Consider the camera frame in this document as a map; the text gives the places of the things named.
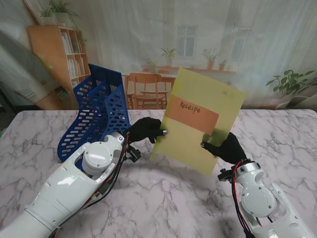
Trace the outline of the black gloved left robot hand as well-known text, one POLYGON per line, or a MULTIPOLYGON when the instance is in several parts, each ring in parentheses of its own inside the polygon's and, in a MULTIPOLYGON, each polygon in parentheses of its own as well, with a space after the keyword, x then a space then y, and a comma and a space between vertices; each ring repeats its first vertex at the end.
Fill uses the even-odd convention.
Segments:
POLYGON ((168 131, 161 129, 161 121, 159 119, 145 117, 137 120, 130 126, 125 133, 128 133, 128 143, 142 141, 146 138, 154 144, 158 136, 166 136, 168 131))

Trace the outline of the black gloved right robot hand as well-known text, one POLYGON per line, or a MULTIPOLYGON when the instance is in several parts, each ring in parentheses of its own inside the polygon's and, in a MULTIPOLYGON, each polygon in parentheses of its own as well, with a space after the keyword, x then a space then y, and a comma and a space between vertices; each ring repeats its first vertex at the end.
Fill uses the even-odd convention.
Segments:
POLYGON ((223 161, 236 165, 240 161, 247 159, 237 137, 230 132, 228 137, 220 146, 214 146, 208 142, 202 142, 201 147, 209 151, 212 155, 221 158, 223 161))

